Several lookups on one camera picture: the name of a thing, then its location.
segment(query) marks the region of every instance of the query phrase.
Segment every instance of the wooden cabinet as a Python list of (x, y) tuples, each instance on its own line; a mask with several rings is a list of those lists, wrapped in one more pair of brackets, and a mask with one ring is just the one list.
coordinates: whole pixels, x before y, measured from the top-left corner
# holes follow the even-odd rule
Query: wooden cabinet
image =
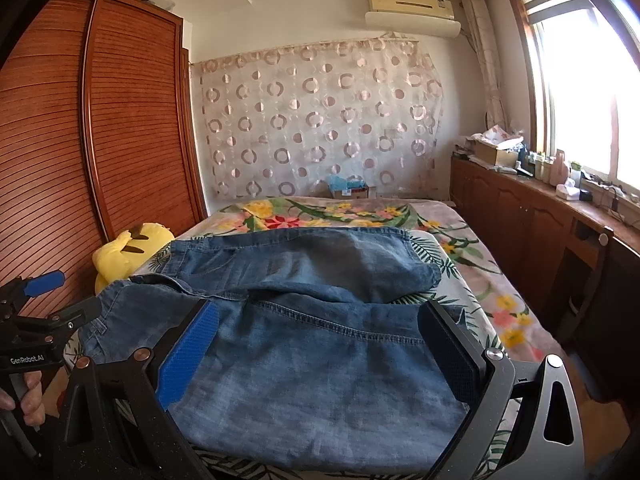
[(60, 269), (46, 316), (92, 293), (91, 255), (140, 222), (202, 220), (182, 19), (141, 0), (51, 0), (0, 71), (0, 284)]
[(572, 217), (561, 211), (553, 200), (533, 193), (531, 196), (524, 250), (526, 276), (519, 280), (519, 290), (529, 305), (542, 313), (560, 266)]
[(494, 244), (494, 216), (487, 214), (495, 209), (496, 193), (487, 171), (473, 172), (465, 187), (465, 219), (489, 247)]
[(571, 214), (520, 181), (472, 162), (453, 159), (451, 172), (460, 215), (540, 315), (562, 259)]
[(490, 215), (495, 226), (495, 242), (491, 249), (496, 263), (516, 288), (526, 278), (521, 265), (529, 229), (529, 194), (518, 190), (507, 180), (495, 189), (495, 213)]

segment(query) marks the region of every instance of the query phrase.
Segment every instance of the bed sheet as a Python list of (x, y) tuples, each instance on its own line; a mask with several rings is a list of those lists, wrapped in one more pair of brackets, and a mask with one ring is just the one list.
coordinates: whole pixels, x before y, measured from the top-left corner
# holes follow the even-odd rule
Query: bed sheet
[[(425, 290), (397, 300), (422, 303), (435, 298), (461, 306), (466, 325), (484, 347), (506, 350), (518, 360), (540, 361), (561, 352), (522, 298), (493, 261), (490, 252), (462, 218), (450, 207), (423, 200), (354, 200), (350, 202), (308, 197), (272, 198), (230, 205), (200, 222), (180, 239), (242, 234), (265, 229), (324, 226), (396, 226), (411, 231), (411, 244), (425, 262), (438, 264), (442, 280), (435, 290)], [(136, 273), (159, 269), (170, 256), (167, 246)], [(69, 360), (81, 354), (77, 342), (67, 349)], [(478, 476), (493, 470), (507, 443), (519, 404), (512, 400), (504, 413)], [(245, 480), (328, 480), (329, 477), (376, 480), (377, 475), (352, 472), (326, 474), (282, 470), (247, 458), (221, 456), (195, 449), (214, 473), (221, 470)], [(379, 480), (417, 480), (424, 472), (380, 476)]]

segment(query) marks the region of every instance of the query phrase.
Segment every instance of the yellow plush toy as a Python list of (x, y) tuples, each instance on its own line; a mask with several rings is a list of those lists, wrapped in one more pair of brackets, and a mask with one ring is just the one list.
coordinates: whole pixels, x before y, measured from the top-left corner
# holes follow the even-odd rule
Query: yellow plush toy
[(92, 256), (98, 271), (95, 293), (100, 293), (115, 280), (128, 278), (171, 240), (174, 240), (174, 235), (160, 224), (139, 224), (121, 232), (113, 242), (103, 245)]

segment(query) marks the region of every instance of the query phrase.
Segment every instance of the white wall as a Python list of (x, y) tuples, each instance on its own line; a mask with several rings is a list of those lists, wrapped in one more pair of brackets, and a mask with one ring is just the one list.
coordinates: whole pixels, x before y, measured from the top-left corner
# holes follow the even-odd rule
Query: white wall
[(525, 53), (518, 24), (509, 0), (485, 0), (494, 24), (495, 39), (502, 68), (502, 104), (508, 127), (526, 132), (529, 142), (531, 114)]
[(191, 37), (193, 35), (193, 25), (185, 19), (182, 19), (182, 48), (189, 51), (189, 61), (193, 59), (191, 55)]
[[(384, 31), (366, 29), (368, 5), (368, 0), (260, 0), (252, 7), (212, 14), (209, 23), (193, 26), (192, 61), (289, 44), (373, 38)], [(462, 13), (457, 3), (454, 6)], [(417, 37), (433, 59), (444, 92), (436, 153), (439, 192), (434, 198), (446, 199), (455, 138), (484, 131), (482, 76), (476, 54), (462, 35), (455, 40)]]

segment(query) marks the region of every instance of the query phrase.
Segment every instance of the window curtain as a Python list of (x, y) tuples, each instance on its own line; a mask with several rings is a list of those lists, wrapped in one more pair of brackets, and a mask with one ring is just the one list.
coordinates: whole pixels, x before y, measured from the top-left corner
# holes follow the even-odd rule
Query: window curtain
[(196, 63), (192, 81), (196, 134), (207, 147), (201, 172), (214, 177), (214, 196), (317, 196), (333, 175), (382, 196), (436, 189), (442, 86), (417, 41), (237, 54)]
[(471, 40), (482, 71), (487, 125), (491, 128), (498, 124), (506, 130), (507, 117), (505, 117), (500, 97), (502, 72), (500, 71), (498, 47), (495, 43), (494, 26), (489, 16), (489, 10), (486, 8), (484, 0), (462, 0), (462, 7), (465, 9)]

